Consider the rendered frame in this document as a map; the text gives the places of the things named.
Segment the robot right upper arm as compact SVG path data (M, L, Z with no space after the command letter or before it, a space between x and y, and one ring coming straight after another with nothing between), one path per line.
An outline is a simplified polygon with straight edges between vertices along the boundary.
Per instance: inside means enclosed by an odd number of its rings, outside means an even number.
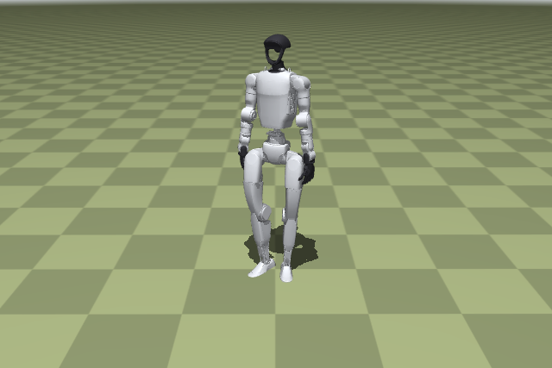
M246 84L246 95L245 95L245 103L246 107L241 112L241 118L242 120L252 122L257 117L257 112L255 111L255 107L257 104L257 96L256 96L256 77L258 73L251 73L248 74L245 79Z

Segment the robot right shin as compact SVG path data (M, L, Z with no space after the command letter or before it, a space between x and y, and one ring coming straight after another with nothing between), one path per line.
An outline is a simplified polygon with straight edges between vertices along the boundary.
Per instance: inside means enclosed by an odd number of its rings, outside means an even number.
M254 235L254 241L257 245L258 253L260 255L260 262L264 262L264 265L269 264L269 240L271 238L271 221L258 221L256 214L251 212L251 225Z

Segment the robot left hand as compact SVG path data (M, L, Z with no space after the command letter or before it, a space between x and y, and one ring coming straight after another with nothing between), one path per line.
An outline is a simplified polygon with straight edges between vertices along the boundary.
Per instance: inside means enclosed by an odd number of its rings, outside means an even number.
M310 159L309 155L305 153L304 154L304 163L305 163L304 172L298 179L298 181L300 181L302 178L304 178L304 181L302 182L302 184L307 184L314 178L315 166L313 164L315 163L315 159L311 161L309 161L309 159Z

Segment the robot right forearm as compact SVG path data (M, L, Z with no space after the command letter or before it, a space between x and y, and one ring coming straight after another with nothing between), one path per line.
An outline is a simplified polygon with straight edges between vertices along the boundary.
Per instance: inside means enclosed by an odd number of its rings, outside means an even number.
M242 113L241 113L241 115L242 115ZM237 147L238 147L239 152L241 152L241 147L242 146L247 147L247 151L248 151L248 143L250 142L253 123L242 120L242 117L241 117L241 126L240 127L241 127L241 132L240 132L240 137L239 137L240 142L239 142Z

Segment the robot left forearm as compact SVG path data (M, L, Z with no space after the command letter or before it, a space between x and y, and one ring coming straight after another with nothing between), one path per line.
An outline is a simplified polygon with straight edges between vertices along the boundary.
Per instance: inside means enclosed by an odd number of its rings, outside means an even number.
M303 151L303 157L304 154L307 153L310 157L309 161L313 160L316 157L316 154L314 152L314 145L313 145L313 127L311 122L311 116L307 115L307 128L300 129L301 134L301 149Z

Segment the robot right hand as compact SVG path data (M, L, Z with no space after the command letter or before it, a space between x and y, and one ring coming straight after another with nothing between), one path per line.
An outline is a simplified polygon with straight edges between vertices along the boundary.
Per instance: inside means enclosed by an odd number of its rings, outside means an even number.
M241 147L241 152L238 153L238 155L240 155L241 167L243 168L243 170L244 170L244 159L245 159L245 156L247 155L247 153L248 153L247 147L245 147L245 146L242 146Z

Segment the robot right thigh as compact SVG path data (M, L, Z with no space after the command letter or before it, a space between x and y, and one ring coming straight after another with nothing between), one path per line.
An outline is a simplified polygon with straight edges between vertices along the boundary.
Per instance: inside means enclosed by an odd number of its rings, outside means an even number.
M269 205L262 203L263 161L262 148L250 150L244 159L243 187L250 212L255 213L258 221L267 221L272 212Z

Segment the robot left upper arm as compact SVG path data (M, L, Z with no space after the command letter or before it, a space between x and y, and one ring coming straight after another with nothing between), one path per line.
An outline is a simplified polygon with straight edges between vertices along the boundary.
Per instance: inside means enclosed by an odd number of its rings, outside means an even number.
M311 82L305 76L291 75L292 88L297 92L299 114L296 115L296 125L300 128L308 127L307 115L310 114Z

